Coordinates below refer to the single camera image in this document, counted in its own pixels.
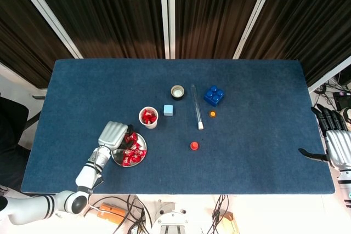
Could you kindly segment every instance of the white cup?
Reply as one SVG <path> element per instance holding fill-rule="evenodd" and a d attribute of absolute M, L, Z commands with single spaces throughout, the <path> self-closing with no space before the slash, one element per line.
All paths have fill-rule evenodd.
<path fill-rule="evenodd" d="M 144 112 L 145 110 L 152 111 L 152 112 L 154 112 L 154 114 L 156 115 L 156 121 L 154 121 L 152 124 L 146 124 L 146 123 L 143 122 L 143 112 Z M 140 121 L 143 125 L 145 125 L 146 128 L 154 129 L 154 128 L 157 126 L 157 120 L 158 120 L 158 112 L 157 112 L 156 109 L 153 108 L 153 107 L 150 107 L 150 106 L 144 107 L 144 108 L 142 108 L 142 110 L 141 110 L 140 113 L 139 113 L 139 121 Z"/>

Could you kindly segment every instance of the white paper cup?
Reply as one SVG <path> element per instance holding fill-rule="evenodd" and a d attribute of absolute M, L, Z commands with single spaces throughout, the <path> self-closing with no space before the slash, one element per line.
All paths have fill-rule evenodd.
<path fill-rule="evenodd" d="M 143 116 L 143 112 L 144 112 L 145 110 L 152 111 L 152 112 L 154 112 L 154 114 L 156 115 L 156 121 L 154 121 L 152 124 L 146 124 L 146 123 L 143 122 L 142 116 Z M 157 126 L 157 120 L 158 120 L 158 112 L 157 112 L 156 109 L 153 108 L 153 107 L 150 107 L 150 106 L 144 107 L 144 108 L 142 108 L 142 110 L 141 110 L 140 113 L 139 113 L 139 121 L 140 121 L 143 125 L 145 125 L 146 128 L 154 129 L 154 128 Z"/>

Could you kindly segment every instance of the blue toy brick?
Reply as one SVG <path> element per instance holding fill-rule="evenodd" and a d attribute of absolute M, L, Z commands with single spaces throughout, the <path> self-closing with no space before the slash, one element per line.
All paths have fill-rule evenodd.
<path fill-rule="evenodd" d="M 219 101 L 223 98 L 224 92 L 218 89 L 216 85 L 210 87 L 203 99 L 207 101 L 212 106 L 217 106 Z"/>
<path fill-rule="evenodd" d="M 164 105 L 163 115 L 164 116 L 173 116 L 173 105 Z"/>

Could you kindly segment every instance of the dark brown curtain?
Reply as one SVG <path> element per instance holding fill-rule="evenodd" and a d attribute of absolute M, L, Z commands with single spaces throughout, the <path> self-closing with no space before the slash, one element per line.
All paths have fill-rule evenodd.
<path fill-rule="evenodd" d="M 46 0 L 85 58 L 164 58 L 161 0 Z"/>
<path fill-rule="evenodd" d="M 299 60 L 308 85 L 351 55 L 351 0 L 267 0 L 242 59 Z"/>
<path fill-rule="evenodd" d="M 232 59 L 256 0 L 175 0 L 176 58 Z"/>
<path fill-rule="evenodd" d="M 38 88 L 71 55 L 30 0 L 0 0 L 0 61 Z"/>

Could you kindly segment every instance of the robotic hand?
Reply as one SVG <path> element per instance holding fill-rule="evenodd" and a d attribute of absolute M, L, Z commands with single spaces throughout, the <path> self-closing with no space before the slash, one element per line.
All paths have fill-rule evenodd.
<path fill-rule="evenodd" d="M 326 144 L 326 154 L 309 153 L 300 148 L 301 154 L 312 160 L 329 162 L 340 171 L 338 183 L 346 207 L 351 215 L 351 132 L 347 130 L 343 117 L 336 111 L 331 111 L 320 104 L 318 109 L 311 107 L 317 116 L 322 135 Z"/>
<path fill-rule="evenodd" d="M 99 137 L 97 147 L 76 178 L 77 192 L 63 191 L 56 195 L 16 199 L 0 196 L 0 218 L 8 215 L 12 224 L 22 225 L 50 218 L 55 210 L 79 214 L 88 203 L 93 189 L 103 182 L 102 171 L 131 127 L 117 122 L 108 122 Z"/>

